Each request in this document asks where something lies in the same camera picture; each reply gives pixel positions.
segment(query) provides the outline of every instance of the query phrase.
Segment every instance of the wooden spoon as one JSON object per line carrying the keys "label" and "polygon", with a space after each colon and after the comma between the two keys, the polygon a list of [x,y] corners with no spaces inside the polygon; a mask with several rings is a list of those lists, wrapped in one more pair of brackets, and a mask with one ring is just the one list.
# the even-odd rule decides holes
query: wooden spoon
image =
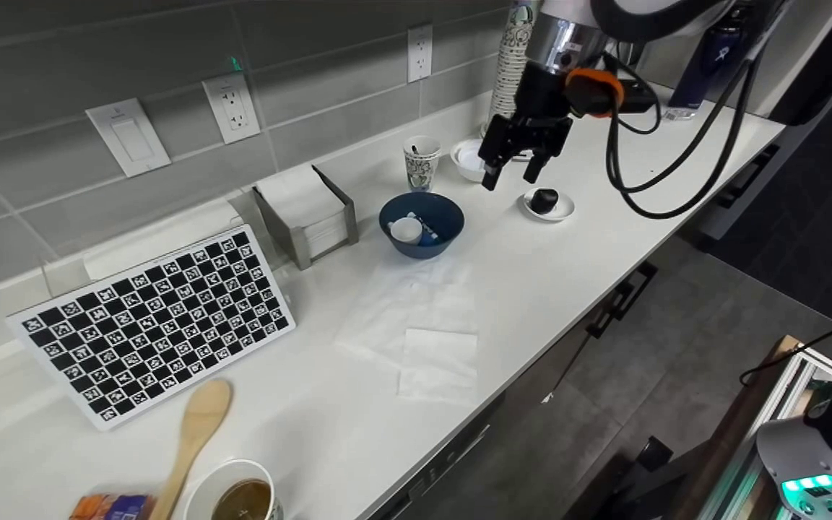
{"label": "wooden spoon", "polygon": [[234,388],[227,380],[215,380],[192,397],[182,419],[176,465],[165,479],[152,520],[175,517],[189,471],[231,412],[231,397]]}

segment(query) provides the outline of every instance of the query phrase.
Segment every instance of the electronic device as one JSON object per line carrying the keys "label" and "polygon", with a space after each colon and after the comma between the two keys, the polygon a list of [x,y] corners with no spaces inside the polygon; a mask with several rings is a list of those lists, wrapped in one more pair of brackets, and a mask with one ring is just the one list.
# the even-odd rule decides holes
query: electronic device
{"label": "electronic device", "polygon": [[72,401],[117,429],[295,331],[250,227],[9,319]]}
{"label": "electronic device", "polygon": [[832,399],[757,432],[757,455],[796,517],[832,517]]}

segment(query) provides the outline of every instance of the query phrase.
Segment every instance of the gray wall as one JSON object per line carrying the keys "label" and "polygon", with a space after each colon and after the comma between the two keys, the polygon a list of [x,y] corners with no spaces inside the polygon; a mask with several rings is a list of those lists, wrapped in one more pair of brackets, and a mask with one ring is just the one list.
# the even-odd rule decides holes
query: gray wall
{"label": "gray wall", "polygon": [[[491,84],[507,0],[0,0],[0,282]],[[409,84],[404,30],[435,24]],[[204,78],[244,63],[264,134],[222,146]],[[88,108],[142,98],[170,169],[129,180]]]}

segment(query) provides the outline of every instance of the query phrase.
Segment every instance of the tissue box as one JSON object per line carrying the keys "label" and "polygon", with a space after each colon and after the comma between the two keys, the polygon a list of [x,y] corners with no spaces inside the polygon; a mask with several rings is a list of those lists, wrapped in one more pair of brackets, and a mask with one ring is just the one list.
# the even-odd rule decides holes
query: tissue box
{"label": "tissue box", "polygon": [[274,175],[257,183],[256,193],[269,235],[302,269],[338,247],[360,243],[357,202],[312,166]]}

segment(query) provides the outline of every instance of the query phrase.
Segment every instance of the black and white checkered mat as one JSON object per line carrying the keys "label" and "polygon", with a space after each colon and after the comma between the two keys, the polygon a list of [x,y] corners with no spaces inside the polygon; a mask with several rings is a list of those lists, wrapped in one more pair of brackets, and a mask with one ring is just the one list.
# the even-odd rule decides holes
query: black and white checkered mat
{"label": "black and white checkered mat", "polygon": [[100,429],[295,331],[244,227],[9,319]]}

